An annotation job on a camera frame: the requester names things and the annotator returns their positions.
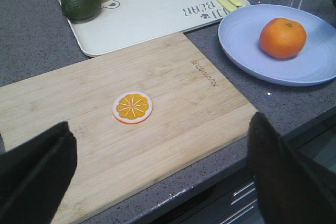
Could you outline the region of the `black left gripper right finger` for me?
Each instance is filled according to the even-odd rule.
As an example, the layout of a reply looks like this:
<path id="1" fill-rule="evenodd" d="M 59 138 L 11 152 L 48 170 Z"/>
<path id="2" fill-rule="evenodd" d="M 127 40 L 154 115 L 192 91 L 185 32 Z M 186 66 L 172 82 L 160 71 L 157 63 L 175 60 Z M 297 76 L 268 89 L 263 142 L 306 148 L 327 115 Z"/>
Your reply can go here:
<path id="1" fill-rule="evenodd" d="M 335 223 L 335 173 L 295 152 L 260 112 L 247 149 L 265 223 Z"/>

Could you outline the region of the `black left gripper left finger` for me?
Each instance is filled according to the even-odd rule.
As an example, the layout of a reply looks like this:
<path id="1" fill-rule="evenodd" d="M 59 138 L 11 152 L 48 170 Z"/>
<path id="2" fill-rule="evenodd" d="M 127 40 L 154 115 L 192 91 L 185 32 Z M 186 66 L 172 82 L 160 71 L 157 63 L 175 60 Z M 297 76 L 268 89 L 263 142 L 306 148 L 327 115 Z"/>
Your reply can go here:
<path id="1" fill-rule="evenodd" d="M 51 223 L 77 167 L 77 141 L 60 122 L 1 155 L 1 223 Z"/>

